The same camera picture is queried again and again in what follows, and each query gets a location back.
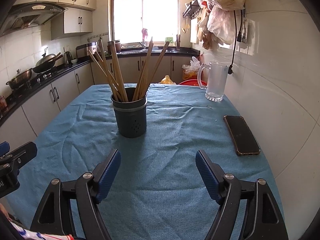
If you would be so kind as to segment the red trash bin with bags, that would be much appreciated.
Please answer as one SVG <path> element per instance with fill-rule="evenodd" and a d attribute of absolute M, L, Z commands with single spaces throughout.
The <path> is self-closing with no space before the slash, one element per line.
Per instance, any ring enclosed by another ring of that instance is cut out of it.
<path fill-rule="evenodd" d="M 191 58 L 189 64 L 183 64 L 183 81 L 196 79 L 200 66 L 200 61 L 194 56 Z"/>

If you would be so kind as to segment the pink hanging plastic bag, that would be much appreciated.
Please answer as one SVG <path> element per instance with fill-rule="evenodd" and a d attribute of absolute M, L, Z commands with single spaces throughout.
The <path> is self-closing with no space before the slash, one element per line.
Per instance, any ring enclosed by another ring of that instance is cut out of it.
<path fill-rule="evenodd" d="M 213 7 L 201 9 L 197 38 L 205 50 L 216 50 L 219 45 L 232 45 L 236 37 L 234 11 Z"/>

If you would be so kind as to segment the black smartphone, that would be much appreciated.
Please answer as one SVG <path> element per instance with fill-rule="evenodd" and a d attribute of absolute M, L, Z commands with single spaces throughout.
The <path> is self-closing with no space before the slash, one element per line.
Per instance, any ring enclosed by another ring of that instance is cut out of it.
<path fill-rule="evenodd" d="M 223 119 L 238 156 L 260 154 L 261 149 L 242 116 L 225 115 Z"/>

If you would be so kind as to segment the silver rice cooker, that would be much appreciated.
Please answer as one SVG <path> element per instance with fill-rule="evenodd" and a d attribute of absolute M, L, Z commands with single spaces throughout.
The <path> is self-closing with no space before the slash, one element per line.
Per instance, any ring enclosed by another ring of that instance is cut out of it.
<path fill-rule="evenodd" d="M 99 46 L 97 42 L 91 42 L 91 43 L 86 43 L 82 44 L 76 47 L 75 52 L 76 52 L 76 57 L 82 58 L 82 57 L 87 57 L 89 56 L 89 52 L 94 54 L 95 52 L 99 51 Z"/>

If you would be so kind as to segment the black range hood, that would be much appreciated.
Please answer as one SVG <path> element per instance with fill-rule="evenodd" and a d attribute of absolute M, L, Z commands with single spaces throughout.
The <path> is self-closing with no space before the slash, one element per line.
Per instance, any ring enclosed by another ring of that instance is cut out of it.
<path fill-rule="evenodd" d="M 1 25 L 1 36 L 45 24 L 66 9 L 50 2 L 13 5 Z"/>

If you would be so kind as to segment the steel sink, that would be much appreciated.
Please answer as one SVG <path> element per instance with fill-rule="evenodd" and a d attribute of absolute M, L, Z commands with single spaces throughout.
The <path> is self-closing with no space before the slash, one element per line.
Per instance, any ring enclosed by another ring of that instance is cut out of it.
<path fill-rule="evenodd" d="M 148 46 L 142 42 L 124 43 L 121 45 L 121 52 L 143 52 L 148 51 Z"/>

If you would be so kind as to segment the upper white cabinets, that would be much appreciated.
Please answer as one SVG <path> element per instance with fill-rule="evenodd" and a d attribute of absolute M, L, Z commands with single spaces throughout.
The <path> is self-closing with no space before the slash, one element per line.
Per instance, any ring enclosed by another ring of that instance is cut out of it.
<path fill-rule="evenodd" d="M 27 3 L 49 3 L 64 9 L 49 19 L 53 40 L 93 31 L 93 11 L 97 7 L 97 0 L 16 0 L 14 5 Z"/>

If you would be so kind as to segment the window with brown frame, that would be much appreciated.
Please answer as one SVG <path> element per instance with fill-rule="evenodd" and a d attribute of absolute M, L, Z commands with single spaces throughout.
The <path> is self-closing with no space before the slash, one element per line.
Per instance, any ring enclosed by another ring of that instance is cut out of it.
<path fill-rule="evenodd" d="M 179 0 L 110 0 L 110 35 L 124 47 L 176 43 Z"/>

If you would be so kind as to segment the black electric kettle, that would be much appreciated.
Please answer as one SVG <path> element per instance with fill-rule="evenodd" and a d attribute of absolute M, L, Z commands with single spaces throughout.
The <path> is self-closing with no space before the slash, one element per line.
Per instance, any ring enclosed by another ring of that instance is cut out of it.
<path fill-rule="evenodd" d="M 64 64 L 72 64 L 72 54 L 70 51 L 65 51 L 63 54 L 63 62 Z"/>

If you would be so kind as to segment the clear glass beer mug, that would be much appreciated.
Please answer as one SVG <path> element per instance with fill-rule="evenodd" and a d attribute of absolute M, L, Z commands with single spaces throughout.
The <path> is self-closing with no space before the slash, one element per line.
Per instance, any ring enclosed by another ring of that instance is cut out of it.
<path fill-rule="evenodd" d="M 202 84 L 201 75 L 204 69 L 208 70 L 207 85 Z M 229 67 L 218 62 L 202 64 L 198 70 L 197 82 L 200 88 L 205 89 L 205 97 L 213 102 L 223 100 Z"/>

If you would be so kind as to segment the blue table cloth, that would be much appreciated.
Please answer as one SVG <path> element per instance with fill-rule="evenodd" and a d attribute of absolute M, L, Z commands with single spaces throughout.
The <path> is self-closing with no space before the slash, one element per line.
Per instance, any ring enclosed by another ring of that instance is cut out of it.
<path fill-rule="evenodd" d="M 224 123 L 237 115 L 227 99 L 211 102 L 197 87 L 151 85 L 146 132 L 121 136 L 107 85 L 74 99 L 36 138 L 37 156 L 24 165 L 20 187 L 7 196 L 15 217 L 30 226 L 54 178 L 74 180 L 93 170 L 112 149 L 121 164 L 99 205 L 112 239 L 204 239 L 218 211 L 195 163 L 198 150 L 236 178 L 264 178 L 280 195 L 263 154 L 239 157 Z"/>

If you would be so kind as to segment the sauce bottles group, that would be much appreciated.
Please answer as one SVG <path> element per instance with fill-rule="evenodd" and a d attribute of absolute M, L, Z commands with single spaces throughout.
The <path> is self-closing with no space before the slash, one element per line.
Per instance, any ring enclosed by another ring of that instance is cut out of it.
<path fill-rule="evenodd" d="M 4 96 L 0 96 L 0 113 L 1 116 L 7 111 L 7 102 Z"/>

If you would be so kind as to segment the white cabinets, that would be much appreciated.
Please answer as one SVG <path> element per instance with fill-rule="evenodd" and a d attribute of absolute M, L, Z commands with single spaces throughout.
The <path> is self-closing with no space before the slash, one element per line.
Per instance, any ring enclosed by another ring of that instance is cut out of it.
<path fill-rule="evenodd" d="M 179 84 L 183 81 L 183 64 L 189 64 L 197 53 L 167 52 L 152 78 L 159 83 L 169 75 Z M 136 83 L 142 72 L 146 54 L 119 55 L 125 83 Z M 81 60 L 71 67 L 58 67 L 49 77 L 38 75 L 6 98 L 7 109 L 1 111 L 1 143 L 6 141 L 14 150 L 33 141 L 44 128 L 76 97 L 93 85 L 105 84 L 102 71 L 91 61 Z"/>
<path fill-rule="evenodd" d="M 49 19 L 53 40 L 93 31 L 93 11 L 97 7 L 97 0 L 16 0 L 14 5 L 27 3 L 49 3 L 64 9 Z"/>

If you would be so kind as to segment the yellow plastic bag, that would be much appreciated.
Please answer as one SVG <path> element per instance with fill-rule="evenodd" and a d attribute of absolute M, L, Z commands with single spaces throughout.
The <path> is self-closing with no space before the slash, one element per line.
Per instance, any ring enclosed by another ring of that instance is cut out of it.
<path fill-rule="evenodd" d="M 176 83 L 171 80 L 170 76 L 166 75 L 163 79 L 161 79 L 160 84 L 175 85 Z"/>

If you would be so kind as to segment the wooden chopstick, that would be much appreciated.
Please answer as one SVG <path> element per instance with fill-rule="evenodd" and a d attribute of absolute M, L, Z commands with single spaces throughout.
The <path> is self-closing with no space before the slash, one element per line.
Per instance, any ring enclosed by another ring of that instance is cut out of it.
<path fill-rule="evenodd" d="M 121 96 L 121 94 L 119 92 L 118 85 L 116 84 L 116 81 L 114 81 L 114 78 L 112 77 L 111 73 L 108 70 L 107 62 L 106 62 L 106 58 L 105 58 L 105 53 L 104 53 L 103 42 L 102 42 L 101 38 L 99 38 L 98 44 L 99 44 L 99 48 L 100 48 L 101 58 L 102 58 L 104 67 L 106 69 L 106 75 L 107 75 L 109 84 L 110 84 L 110 86 L 112 88 L 113 96 L 114 96 L 116 101 L 122 100 L 123 98 L 122 98 L 122 96 Z"/>
<path fill-rule="evenodd" d="M 153 41 L 150 41 L 149 47 L 148 47 L 148 53 L 143 65 L 143 70 L 136 87 L 136 97 L 135 97 L 136 100 L 139 100 L 141 98 L 140 91 L 142 90 L 142 85 L 148 79 L 146 76 L 149 74 L 149 61 L 150 61 L 152 49 L 153 49 Z"/>
<path fill-rule="evenodd" d="M 162 52 L 159 55 L 158 60 L 157 60 L 155 66 L 153 68 L 153 71 L 151 72 L 152 73 L 151 77 L 148 77 L 148 75 L 146 76 L 148 79 L 142 85 L 142 90 L 140 91 L 140 97 L 141 98 L 146 96 L 146 92 L 147 92 L 147 90 L 148 90 L 148 88 L 150 86 L 151 81 L 153 80 L 153 78 L 154 78 L 154 76 L 155 76 L 155 74 L 157 72 L 157 69 L 159 68 L 159 65 L 161 64 L 161 61 L 162 61 L 162 59 L 163 59 L 163 57 L 165 55 L 165 51 L 167 50 L 168 46 L 169 46 L 169 41 L 167 41 L 165 43 L 165 45 L 164 45 L 164 47 L 162 49 Z"/>
<path fill-rule="evenodd" d="M 111 54 L 112 54 L 112 60 L 113 60 L 113 64 L 114 64 L 114 71 L 115 71 L 115 75 L 116 75 L 116 80 L 118 81 L 118 84 L 119 84 L 119 89 L 121 91 L 121 96 L 123 98 L 123 102 L 128 102 L 127 93 L 126 93 L 126 90 L 124 87 L 124 81 L 123 81 L 123 77 L 121 74 L 120 65 L 119 65 L 119 61 L 118 61 L 118 57 L 117 57 L 117 52 L 116 52 L 113 41 L 112 41 L 112 45 L 111 45 Z"/>
<path fill-rule="evenodd" d="M 148 47 L 147 56 L 146 56 L 146 59 L 143 64 L 143 69 L 142 69 L 138 83 L 135 88 L 135 93 L 133 95 L 133 101 L 137 101 L 142 97 L 145 79 L 148 78 L 148 63 L 149 63 L 149 59 L 151 57 L 152 49 L 153 49 L 153 40 L 151 38 L 150 43 L 149 43 L 149 47 Z"/>
<path fill-rule="evenodd" d="M 109 87 L 111 88 L 109 81 L 108 81 L 108 78 L 107 78 L 107 75 L 106 75 L 106 69 L 104 68 L 104 64 L 101 61 L 101 58 L 97 57 L 97 55 L 98 55 L 97 52 L 95 52 L 94 54 L 89 52 L 89 56 L 92 60 L 92 67 L 95 68 L 95 70 L 93 70 L 93 76 L 94 76 L 95 82 L 100 83 L 100 84 L 102 84 L 102 83 L 108 84 Z"/>

